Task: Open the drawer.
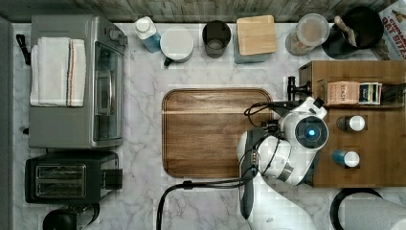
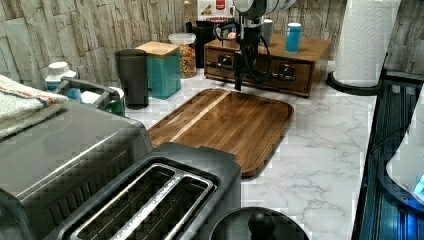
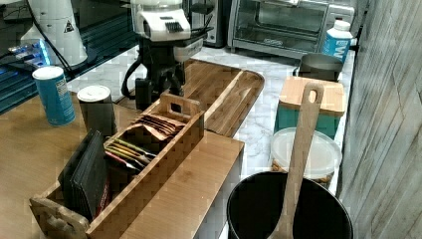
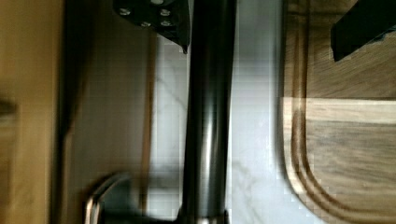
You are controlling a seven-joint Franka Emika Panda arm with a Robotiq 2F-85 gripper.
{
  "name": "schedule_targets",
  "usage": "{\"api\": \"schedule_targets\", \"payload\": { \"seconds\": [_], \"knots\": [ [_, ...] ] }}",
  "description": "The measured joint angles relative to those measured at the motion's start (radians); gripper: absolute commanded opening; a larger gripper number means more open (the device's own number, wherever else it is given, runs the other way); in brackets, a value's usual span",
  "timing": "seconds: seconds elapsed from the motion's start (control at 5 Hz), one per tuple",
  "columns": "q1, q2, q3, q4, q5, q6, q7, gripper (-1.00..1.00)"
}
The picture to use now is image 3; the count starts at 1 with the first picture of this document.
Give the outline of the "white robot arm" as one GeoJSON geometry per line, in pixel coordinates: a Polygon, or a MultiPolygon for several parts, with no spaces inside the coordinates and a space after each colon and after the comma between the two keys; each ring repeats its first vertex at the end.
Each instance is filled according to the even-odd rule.
{"type": "Polygon", "coordinates": [[[182,0],[130,0],[130,7],[139,50],[125,75],[140,66],[146,67],[146,75],[135,80],[133,94],[127,84],[121,86],[121,93],[145,110],[164,92],[183,94],[184,62],[201,50],[209,28],[191,27],[182,0]]]}

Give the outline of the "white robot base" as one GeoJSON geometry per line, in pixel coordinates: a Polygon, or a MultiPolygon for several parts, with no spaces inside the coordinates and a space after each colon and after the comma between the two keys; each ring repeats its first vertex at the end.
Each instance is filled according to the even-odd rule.
{"type": "Polygon", "coordinates": [[[98,55],[87,48],[77,27],[71,0],[26,0],[33,24],[21,37],[22,43],[42,39],[52,65],[75,68],[91,64],[98,55]]]}

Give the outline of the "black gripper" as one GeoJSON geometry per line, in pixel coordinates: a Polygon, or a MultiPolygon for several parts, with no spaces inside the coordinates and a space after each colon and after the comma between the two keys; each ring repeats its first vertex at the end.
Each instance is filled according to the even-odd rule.
{"type": "Polygon", "coordinates": [[[135,79],[135,105],[138,110],[146,110],[165,91],[176,96],[183,95],[183,64],[175,60],[173,49],[172,42],[139,39],[138,59],[146,67],[146,76],[135,79]]]}

